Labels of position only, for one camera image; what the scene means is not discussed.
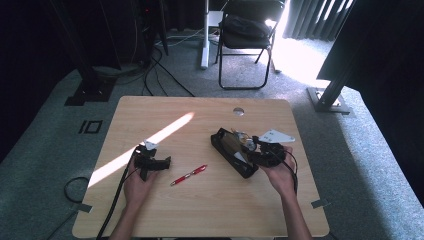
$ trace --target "black plastic part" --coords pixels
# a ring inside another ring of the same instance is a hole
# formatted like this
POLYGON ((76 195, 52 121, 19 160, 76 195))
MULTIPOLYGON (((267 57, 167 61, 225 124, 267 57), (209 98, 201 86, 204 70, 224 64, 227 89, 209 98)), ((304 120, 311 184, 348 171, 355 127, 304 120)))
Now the black plastic part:
POLYGON ((147 180, 149 171, 169 169, 171 165, 171 157, 167 157, 165 160, 156 160, 153 158, 155 154, 156 149, 147 150, 145 146, 138 145, 131 155, 134 167, 140 169, 140 177, 143 181, 147 180))
POLYGON ((220 128, 218 133, 211 135, 212 146, 214 146, 215 149, 218 150, 218 152, 225 158, 225 160, 227 160, 243 178, 251 177, 256 172, 256 170, 259 169, 259 167, 255 164, 249 165, 224 150, 221 139, 227 133, 232 134, 231 132, 220 128))
POLYGON ((260 146, 261 152, 249 152, 247 157, 250 162, 263 167, 275 167, 286 159, 283 145, 259 141, 257 136, 253 136, 252 139, 260 146))

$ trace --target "black chair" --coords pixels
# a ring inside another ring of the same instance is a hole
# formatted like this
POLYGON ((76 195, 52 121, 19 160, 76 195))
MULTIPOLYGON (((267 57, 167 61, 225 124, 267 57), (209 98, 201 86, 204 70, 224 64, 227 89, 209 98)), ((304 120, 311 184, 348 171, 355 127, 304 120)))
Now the black chair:
POLYGON ((268 81, 272 48, 275 31, 284 11, 284 1, 278 0, 229 0, 223 9, 220 23, 218 51, 219 55, 219 86, 226 90, 251 90, 264 87, 268 81), (274 22, 267 26, 266 20, 274 22), (261 49, 259 54, 223 53, 223 47, 228 49, 261 49), (264 50, 268 52, 265 81, 260 86, 226 87, 222 84, 222 57, 225 55, 258 55, 258 63, 264 50))

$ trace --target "small black object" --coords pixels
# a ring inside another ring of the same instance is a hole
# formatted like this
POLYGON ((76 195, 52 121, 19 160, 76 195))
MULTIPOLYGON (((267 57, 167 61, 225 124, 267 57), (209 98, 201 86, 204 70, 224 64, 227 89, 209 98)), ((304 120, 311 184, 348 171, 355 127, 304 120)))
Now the small black object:
POLYGON ((143 181, 147 180, 149 171, 160 171, 169 169, 171 157, 165 160, 156 160, 154 158, 156 149, 148 150, 146 146, 139 144, 131 155, 131 160, 134 161, 134 167, 140 169, 140 177, 143 181))
POLYGON ((286 151, 283 145, 259 141, 257 136, 253 136, 252 139, 254 143, 259 145, 261 152, 250 151, 247 154, 250 162, 263 167, 275 167, 286 159, 286 151))

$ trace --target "gray carpet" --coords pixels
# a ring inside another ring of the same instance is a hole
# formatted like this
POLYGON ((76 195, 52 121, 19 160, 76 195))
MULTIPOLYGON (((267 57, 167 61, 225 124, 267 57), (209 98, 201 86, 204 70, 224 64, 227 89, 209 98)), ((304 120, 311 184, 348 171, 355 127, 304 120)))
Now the gray carpet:
MULTIPOLYGON (((342 96, 352 109, 348 116, 314 111, 306 88, 322 84, 314 77, 332 43, 302 40, 295 44, 300 46, 291 49, 295 55, 281 50, 278 55, 286 61, 278 68, 283 71, 276 74, 271 69, 268 85, 258 91, 222 90, 217 81, 218 66, 213 64, 216 46, 211 44, 210 67, 201 70, 200 40, 171 46, 170 56, 163 56, 160 63, 197 97, 290 102, 318 191, 330 202, 324 209, 331 234, 324 239, 424 239, 424 210, 360 94, 343 90, 342 96), (313 63, 310 54, 318 56, 313 63), (293 71, 284 71, 293 70, 290 64, 301 64, 298 77, 293 71)), ((264 66, 254 66, 248 58, 232 58, 225 63, 224 78, 240 84, 261 81, 264 72, 256 68, 263 70, 264 66), (245 70, 249 64, 251 71, 245 70)), ((64 106, 79 85, 78 72, 71 72, 57 84, 0 165, 0 239, 74 239, 77 205, 65 197, 64 186, 73 178, 91 176, 119 98, 141 95, 142 79, 140 75, 121 77, 108 102, 87 102, 79 107, 64 106), (84 121, 93 123, 88 133, 81 132, 84 121), (90 133, 97 130, 99 121, 98 133, 90 133)), ((147 84, 154 95, 190 96, 160 67, 150 72, 147 84)), ((82 198, 84 181, 73 182, 69 190, 72 198, 82 198)))

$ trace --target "red pen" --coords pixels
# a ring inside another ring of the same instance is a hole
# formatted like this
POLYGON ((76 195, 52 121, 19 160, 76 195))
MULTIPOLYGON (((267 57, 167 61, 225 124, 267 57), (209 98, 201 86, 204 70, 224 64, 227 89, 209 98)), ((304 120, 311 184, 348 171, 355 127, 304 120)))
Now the red pen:
POLYGON ((200 167, 196 168, 196 169, 195 169, 195 170, 193 170, 192 172, 187 173, 186 175, 184 175, 184 176, 182 176, 182 177, 178 178, 177 180, 173 181, 173 182, 171 183, 171 186, 174 186, 175 184, 180 183, 180 182, 182 182, 182 181, 186 180, 186 179, 187 179, 187 178, 189 178, 191 175, 195 175, 195 174, 198 174, 198 173, 200 173, 200 172, 205 171, 205 169, 206 169, 206 167, 207 167, 207 166, 208 166, 208 165, 202 165, 202 166, 200 166, 200 167))

